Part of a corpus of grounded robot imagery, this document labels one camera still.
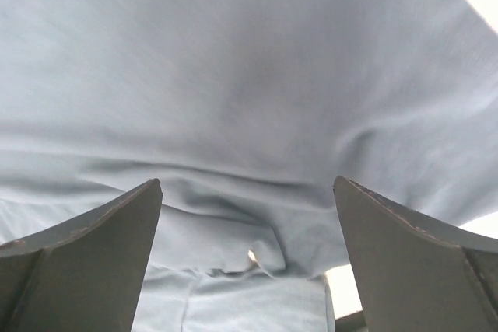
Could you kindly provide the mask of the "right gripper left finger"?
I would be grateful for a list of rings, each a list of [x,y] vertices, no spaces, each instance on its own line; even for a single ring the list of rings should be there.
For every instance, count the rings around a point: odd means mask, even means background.
[[[130,331],[160,216],[149,180],[1,246],[1,329]]]

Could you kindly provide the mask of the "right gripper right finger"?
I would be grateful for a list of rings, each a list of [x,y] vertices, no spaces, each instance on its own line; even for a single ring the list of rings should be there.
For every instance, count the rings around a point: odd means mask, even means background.
[[[370,331],[495,331],[497,241],[345,177],[334,195]]]

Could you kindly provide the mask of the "teal blue t-shirt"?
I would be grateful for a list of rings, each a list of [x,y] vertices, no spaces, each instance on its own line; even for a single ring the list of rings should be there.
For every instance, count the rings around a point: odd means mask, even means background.
[[[158,179],[134,330],[334,330],[338,176],[497,209],[497,36],[466,0],[1,0],[1,239]]]

